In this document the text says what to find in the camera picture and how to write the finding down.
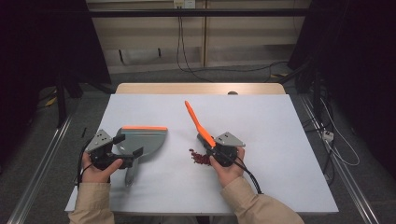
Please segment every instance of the white table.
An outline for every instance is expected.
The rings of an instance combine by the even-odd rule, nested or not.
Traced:
[[[214,136],[226,131],[247,146],[245,163],[265,194],[298,213],[338,212],[332,194],[288,95],[114,94],[99,129],[111,136],[123,125],[166,126],[168,136],[154,154],[141,158],[134,184],[125,171],[112,177],[110,208],[139,215],[229,215],[215,171],[193,163],[190,148],[204,148],[187,112],[188,100]],[[66,206],[75,206],[75,189]]]

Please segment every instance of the red debris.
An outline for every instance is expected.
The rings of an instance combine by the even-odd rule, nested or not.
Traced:
[[[201,155],[199,153],[196,153],[192,148],[190,148],[189,151],[191,152],[191,158],[194,160],[194,163],[210,165],[209,156],[207,156],[206,154]]]

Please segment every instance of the gray dustpan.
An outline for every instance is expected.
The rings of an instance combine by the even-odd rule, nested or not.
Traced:
[[[143,148],[143,155],[147,156],[159,149],[165,141],[168,129],[158,126],[123,126],[117,132],[125,134],[125,140],[117,144],[117,149],[123,155],[133,155],[134,151]],[[139,159],[134,160],[133,166],[128,168],[125,175],[125,186],[134,183]]]

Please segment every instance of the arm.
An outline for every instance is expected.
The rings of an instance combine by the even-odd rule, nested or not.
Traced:
[[[245,150],[238,148],[238,158],[244,159]],[[222,197],[231,206],[239,224],[256,223],[304,223],[301,218],[280,201],[256,194],[242,174],[244,171],[236,165],[222,167],[211,157],[210,162],[218,173],[223,186]]]
[[[122,160],[114,161],[104,171],[91,165],[90,156],[84,153],[82,166],[87,168],[79,185],[76,208],[69,213],[70,223],[114,223],[114,215],[109,209],[110,184],[107,180],[122,165]]]

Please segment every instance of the orange brush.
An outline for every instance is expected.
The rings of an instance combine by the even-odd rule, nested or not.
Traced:
[[[210,135],[210,133],[201,126],[201,124],[198,121],[198,118],[195,116],[194,111],[192,110],[190,104],[188,101],[184,102],[187,110],[189,111],[189,114],[192,118],[192,121],[194,121],[195,127],[197,128],[198,133],[206,140],[206,142],[213,148],[216,146],[216,142],[215,140],[213,140],[212,136]]]

